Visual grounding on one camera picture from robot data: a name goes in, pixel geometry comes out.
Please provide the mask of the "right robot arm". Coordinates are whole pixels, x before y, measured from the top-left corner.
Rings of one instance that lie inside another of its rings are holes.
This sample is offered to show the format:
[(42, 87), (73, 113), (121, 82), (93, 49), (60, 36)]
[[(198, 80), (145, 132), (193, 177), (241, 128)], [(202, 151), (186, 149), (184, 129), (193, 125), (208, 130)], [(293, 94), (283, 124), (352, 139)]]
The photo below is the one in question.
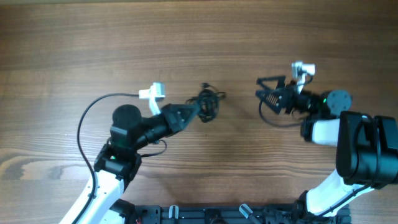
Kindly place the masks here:
[(336, 167), (318, 187), (306, 190), (290, 213), (293, 222), (324, 222), (356, 197), (397, 184), (397, 122), (388, 116), (350, 111), (345, 90), (321, 94), (303, 89), (309, 82), (285, 83), (284, 76), (258, 78), (255, 96), (274, 113), (296, 111), (307, 142), (336, 147)]

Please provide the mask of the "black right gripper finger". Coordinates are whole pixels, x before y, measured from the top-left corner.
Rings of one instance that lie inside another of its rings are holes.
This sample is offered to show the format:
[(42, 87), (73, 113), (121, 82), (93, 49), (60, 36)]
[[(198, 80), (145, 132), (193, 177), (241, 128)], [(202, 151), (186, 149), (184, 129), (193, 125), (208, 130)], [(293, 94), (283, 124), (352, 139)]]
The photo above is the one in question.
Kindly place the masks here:
[[(286, 76), (284, 76), (284, 75), (258, 78), (256, 80), (256, 84), (259, 85), (263, 90), (277, 90), (279, 88), (285, 87), (285, 79), (286, 79)], [(268, 83), (271, 83), (271, 82), (274, 82), (276, 84), (276, 86), (270, 87), (267, 85)]]
[(261, 104), (265, 103), (276, 114), (279, 114), (285, 105), (284, 96), (280, 93), (272, 93), (268, 90), (257, 90), (255, 96), (260, 99)]

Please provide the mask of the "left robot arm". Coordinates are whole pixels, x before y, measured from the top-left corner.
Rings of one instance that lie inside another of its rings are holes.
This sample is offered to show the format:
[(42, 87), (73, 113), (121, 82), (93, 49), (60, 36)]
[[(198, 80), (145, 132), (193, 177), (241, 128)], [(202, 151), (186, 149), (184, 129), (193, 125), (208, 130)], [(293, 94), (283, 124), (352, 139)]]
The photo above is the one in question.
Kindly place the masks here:
[(133, 223), (134, 206), (121, 196), (137, 174), (138, 150), (183, 131), (199, 113), (198, 105), (165, 105), (144, 118), (138, 107), (122, 105), (113, 113), (111, 137), (100, 150), (91, 177), (62, 223)]

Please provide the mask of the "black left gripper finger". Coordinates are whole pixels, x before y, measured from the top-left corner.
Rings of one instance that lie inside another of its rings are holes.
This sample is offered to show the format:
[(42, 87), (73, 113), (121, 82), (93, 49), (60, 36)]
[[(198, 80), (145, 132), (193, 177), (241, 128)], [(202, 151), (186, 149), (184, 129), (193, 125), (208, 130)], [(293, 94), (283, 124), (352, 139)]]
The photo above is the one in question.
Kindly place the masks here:
[(195, 117), (200, 112), (200, 107), (197, 104), (178, 105), (177, 111), (182, 117)]
[(191, 114), (190, 116), (182, 116), (178, 117), (178, 131), (183, 131), (197, 116), (195, 114)]

